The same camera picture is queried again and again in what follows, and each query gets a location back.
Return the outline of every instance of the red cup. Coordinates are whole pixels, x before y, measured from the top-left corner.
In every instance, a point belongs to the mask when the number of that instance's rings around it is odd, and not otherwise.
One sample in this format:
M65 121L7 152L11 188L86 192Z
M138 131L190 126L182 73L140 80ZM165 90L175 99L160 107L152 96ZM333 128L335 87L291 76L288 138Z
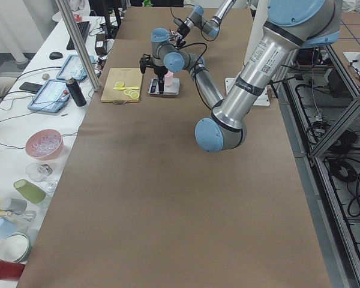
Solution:
M24 264L8 262L0 259L0 280L17 281L23 273Z

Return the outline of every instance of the computer mouse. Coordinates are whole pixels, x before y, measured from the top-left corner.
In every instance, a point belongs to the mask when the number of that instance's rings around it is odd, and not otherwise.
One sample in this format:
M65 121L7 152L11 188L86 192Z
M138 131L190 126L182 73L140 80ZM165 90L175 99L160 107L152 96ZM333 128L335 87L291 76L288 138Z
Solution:
M62 58L62 53L54 51L49 55L49 59L51 60L55 60L55 59L60 59Z

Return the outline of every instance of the keyboard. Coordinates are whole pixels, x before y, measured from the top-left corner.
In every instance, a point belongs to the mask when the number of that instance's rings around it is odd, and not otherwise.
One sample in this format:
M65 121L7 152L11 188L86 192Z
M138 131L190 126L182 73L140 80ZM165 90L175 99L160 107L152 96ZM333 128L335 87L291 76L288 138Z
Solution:
M80 34L82 35L82 38L85 43L86 38L88 36L89 27L90 27L89 21L79 22L79 23L77 23L77 27L79 28ZM68 42L67 50L74 50L74 44L73 44L72 38L70 38L70 40Z

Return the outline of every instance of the gray cup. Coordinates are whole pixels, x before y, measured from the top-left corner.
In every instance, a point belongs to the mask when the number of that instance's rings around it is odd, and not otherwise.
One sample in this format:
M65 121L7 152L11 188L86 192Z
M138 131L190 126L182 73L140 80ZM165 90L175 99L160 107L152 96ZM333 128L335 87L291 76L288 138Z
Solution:
M0 202L0 209L11 211L15 214L22 214L26 210L27 202L22 199L4 198Z

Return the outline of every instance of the wooden cutting board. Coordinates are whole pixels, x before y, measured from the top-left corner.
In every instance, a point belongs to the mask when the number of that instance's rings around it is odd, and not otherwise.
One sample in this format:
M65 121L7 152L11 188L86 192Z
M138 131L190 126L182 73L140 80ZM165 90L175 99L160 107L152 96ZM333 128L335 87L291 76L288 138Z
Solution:
M140 72L139 68L111 68L109 70L108 78L106 85L104 87L103 94L101 95L101 102L112 103L112 102L139 102L138 99L132 99L128 95L124 94L124 91L114 90L115 83L118 81L123 81L125 87L138 86L139 90L135 90L140 94L143 74Z

